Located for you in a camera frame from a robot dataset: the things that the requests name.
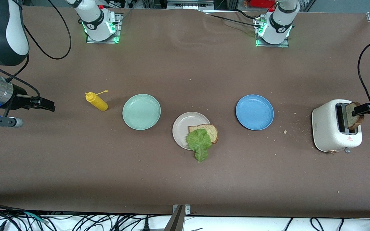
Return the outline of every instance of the silver cylinder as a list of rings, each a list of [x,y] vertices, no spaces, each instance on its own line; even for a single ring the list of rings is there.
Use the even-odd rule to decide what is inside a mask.
[[[9,101],[13,94],[13,85],[7,83],[6,80],[0,76],[0,106]]]

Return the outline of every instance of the toast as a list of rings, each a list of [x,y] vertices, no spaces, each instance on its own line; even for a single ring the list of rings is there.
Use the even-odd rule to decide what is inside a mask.
[[[216,144],[218,142],[218,138],[219,138],[218,130],[212,124],[202,124],[202,125],[198,125],[198,126],[189,126],[188,131],[191,133],[191,132],[193,132],[197,129],[200,129],[200,128],[203,128],[203,129],[207,130],[207,133],[208,133],[209,137],[211,138],[211,143]]]
[[[354,111],[354,108],[361,105],[358,102],[351,102],[350,104],[345,106],[346,109],[346,118],[348,119],[348,128],[349,130],[354,130],[357,128],[361,123],[364,121],[365,116],[364,115],[357,115],[352,116],[352,111]]]

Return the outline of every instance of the yellow squeeze bottle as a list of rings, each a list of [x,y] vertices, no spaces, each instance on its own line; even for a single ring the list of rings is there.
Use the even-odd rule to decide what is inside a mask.
[[[94,105],[99,110],[106,111],[108,109],[108,104],[98,96],[99,94],[102,94],[104,92],[108,92],[108,90],[105,90],[98,94],[95,94],[93,92],[88,92],[88,93],[85,92],[86,101],[90,102],[92,105]]]

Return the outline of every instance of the lettuce leaf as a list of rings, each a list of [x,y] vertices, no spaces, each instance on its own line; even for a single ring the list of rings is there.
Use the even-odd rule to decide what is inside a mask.
[[[198,160],[198,163],[207,159],[207,149],[212,145],[207,130],[201,128],[189,133],[186,137],[186,142],[188,142],[189,148],[195,151],[195,158]]]

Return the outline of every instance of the blue plate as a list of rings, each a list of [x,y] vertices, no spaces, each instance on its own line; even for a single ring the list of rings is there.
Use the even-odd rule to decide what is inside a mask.
[[[266,98],[260,95],[247,95],[236,105],[236,117],[250,130],[263,130],[273,121],[273,108]]]

